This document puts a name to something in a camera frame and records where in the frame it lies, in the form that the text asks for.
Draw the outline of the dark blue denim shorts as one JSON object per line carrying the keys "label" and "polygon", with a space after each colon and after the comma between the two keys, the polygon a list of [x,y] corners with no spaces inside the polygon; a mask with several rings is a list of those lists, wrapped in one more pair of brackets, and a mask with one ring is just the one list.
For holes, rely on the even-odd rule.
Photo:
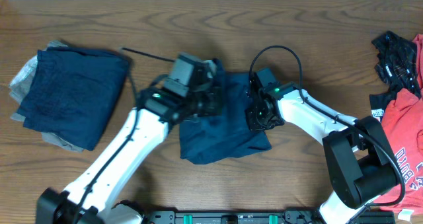
{"label": "dark blue denim shorts", "polygon": [[226,158],[241,158],[271,150],[263,131],[250,131],[245,110],[250,106],[246,73],[229,73],[220,60],[217,78],[223,88],[223,109],[218,116],[189,120],[179,125],[180,158],[206,165]]}

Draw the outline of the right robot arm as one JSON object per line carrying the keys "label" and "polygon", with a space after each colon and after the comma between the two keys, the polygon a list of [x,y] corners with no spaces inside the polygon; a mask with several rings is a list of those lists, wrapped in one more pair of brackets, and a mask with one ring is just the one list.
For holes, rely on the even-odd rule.
{"label": "right robot arm", "polygon": [[381,124],[358,120],[325,106],[295,83],[282,85],[269,68],[249,73],[246,109],[251,131],[296,125],[324,149],[333,192],[316,211],[287,209],[282,223],[394,223],[391,211],[370,206],[401,183],[399,168]]}

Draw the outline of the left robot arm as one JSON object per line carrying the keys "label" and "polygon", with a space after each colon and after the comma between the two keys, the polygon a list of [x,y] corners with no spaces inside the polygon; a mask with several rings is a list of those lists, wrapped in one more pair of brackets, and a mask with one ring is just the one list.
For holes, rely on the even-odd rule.
{"label": "left robot arm", "polygon": [[142,213],[116,198],[172,128],[191,118],[215,116],[223,106],[223,65],[181,53],[169,74],[139,92],[135,106],[106,149],[58,193],[38,198],[36,223],[142,223]]}

